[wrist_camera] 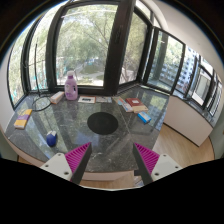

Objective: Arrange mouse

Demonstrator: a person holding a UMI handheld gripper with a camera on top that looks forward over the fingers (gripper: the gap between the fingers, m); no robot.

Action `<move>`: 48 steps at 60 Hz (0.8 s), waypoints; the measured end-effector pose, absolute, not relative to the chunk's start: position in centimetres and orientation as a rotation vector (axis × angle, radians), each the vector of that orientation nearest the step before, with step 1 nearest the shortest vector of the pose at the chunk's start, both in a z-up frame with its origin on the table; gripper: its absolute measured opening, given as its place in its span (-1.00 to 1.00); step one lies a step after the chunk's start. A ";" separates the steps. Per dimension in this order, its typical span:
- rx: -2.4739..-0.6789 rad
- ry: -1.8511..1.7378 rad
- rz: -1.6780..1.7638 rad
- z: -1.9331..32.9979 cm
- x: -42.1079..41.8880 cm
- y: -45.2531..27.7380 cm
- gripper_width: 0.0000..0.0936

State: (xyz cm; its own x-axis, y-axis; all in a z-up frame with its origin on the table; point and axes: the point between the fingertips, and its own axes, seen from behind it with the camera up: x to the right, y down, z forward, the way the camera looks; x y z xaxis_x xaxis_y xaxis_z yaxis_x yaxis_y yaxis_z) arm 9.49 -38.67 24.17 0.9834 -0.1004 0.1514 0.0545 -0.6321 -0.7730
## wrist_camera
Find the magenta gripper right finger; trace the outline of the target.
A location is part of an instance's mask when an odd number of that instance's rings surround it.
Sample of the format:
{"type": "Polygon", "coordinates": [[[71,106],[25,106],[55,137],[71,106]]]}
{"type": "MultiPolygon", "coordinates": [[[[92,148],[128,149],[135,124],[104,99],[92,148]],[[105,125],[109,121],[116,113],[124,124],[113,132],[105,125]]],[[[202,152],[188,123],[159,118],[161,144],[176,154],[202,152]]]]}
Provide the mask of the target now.
{"type": "Polygon", "coordinates": [[[158,154],[138,143],[133,144],[133,154],[145,185],[182,169],[168,154],[158,154]]]}

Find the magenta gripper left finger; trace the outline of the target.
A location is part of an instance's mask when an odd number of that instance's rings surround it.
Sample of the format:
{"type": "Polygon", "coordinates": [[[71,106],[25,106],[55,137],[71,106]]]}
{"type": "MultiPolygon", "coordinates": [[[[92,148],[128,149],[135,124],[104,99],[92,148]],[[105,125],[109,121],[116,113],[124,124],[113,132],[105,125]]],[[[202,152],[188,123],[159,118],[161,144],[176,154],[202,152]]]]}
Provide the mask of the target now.
{"type": "Polygon", "coordinates": [[[41,169],[79,185],[91,153],[92,145],[88,142],[66,154],[55,154],[41,169]]]}

